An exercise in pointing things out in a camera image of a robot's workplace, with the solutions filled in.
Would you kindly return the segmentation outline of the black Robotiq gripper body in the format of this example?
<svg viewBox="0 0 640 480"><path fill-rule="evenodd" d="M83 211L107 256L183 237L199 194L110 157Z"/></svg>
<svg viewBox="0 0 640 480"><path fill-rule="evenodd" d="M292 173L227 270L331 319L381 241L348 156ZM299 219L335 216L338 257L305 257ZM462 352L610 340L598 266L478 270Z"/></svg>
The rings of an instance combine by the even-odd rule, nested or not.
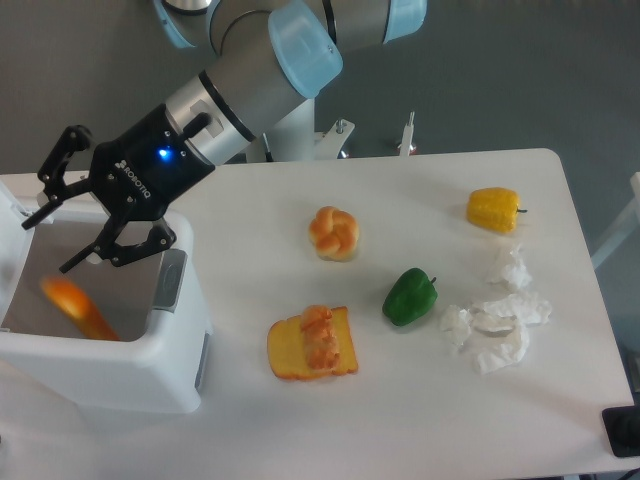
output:
<svg viewBox="0 0 640 480"><path fill-rule="evenodd" d="M125 222L154 221L168 206L215 170L189 145L212 122L199 113L175 128L159 105L113 141L96 146L89 170L91 192L109 215Z"/></svg>

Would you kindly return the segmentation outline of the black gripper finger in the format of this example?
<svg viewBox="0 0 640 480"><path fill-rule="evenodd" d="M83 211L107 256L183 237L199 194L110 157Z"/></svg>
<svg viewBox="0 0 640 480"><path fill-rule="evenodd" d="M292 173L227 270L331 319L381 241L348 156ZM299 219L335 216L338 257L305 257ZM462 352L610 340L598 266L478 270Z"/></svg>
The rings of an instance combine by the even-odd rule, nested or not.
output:
<svg viewBox="0 0 640 480"><path fill-rule="evenodd" d="M177 240L176 232L164 218L143 220L142 224L149 227L146 236L130 244L121 244L120 237L129 226L137 225L138 221L125 220L118 216L108 217L104 213L70 212L59 215L59 224L64 227L63 232L73 239L81 233L95 234L91 241L59 267L63 274L70 272L92 255L95 255L99 262L106 261L114 267L129 265L170 249Z"/></svg>
<svg viewBox="0 0 640 480"><path fill-rule="evenodd" d="M71 125L65 128L37 172L38 179L43 183L42 194L45 202L22 223L24 230L40 224L65 201L92 191L89 178L71 184L65 181L66 169L71 157L78 152L88 150L91 142L91 132L86 127Z"/></svg>

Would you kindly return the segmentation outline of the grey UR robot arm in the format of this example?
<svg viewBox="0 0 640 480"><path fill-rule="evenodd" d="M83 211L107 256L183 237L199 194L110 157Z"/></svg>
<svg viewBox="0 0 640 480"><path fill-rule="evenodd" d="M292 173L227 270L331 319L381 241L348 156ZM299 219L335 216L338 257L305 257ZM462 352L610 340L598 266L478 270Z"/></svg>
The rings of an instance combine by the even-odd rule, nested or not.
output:
<svg viewBox="0 0 640 480"><path fill-rule="evenodd" d="M342 70L342 55L419 30L423 1L221 1L211 18L216 61L114 140L66 128L38 171L44 204L31 229L90 194L107 221L64 264L90 255L124 266L169 249L171 203L245 149Z"/></svg>

